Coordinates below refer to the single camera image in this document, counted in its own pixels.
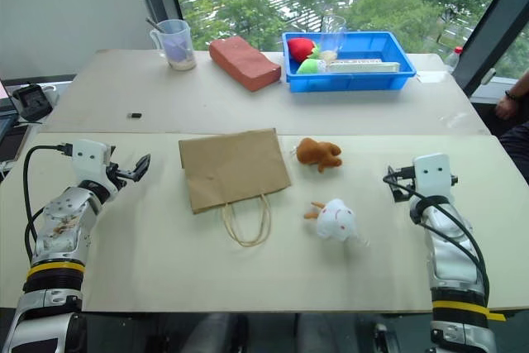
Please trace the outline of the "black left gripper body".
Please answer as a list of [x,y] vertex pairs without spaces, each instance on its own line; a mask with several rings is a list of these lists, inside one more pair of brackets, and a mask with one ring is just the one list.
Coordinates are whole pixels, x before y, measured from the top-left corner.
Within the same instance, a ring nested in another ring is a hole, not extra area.
[[106,166],[103,186],[111,195],[117,195],[126,186],[126,181],[118,175],[119,171],[119,166],[116,163],[110,162]]

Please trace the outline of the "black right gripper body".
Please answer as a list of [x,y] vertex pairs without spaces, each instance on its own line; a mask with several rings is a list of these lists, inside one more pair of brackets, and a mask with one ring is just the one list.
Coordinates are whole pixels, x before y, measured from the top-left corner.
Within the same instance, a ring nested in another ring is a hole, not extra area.
[[388,185],[396,203],[406,202],[415,190],[415,168],[413,166],[394,169],[388,166]]

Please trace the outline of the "bystander bare hand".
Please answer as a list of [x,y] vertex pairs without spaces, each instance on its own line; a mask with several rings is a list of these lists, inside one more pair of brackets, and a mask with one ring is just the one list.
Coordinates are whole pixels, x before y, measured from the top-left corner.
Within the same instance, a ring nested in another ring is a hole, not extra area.
[[516,99],[512,99],[508,95],[497,103],[495,107],[495,115],[502,120],[509,120],[517,115],[519,103]]

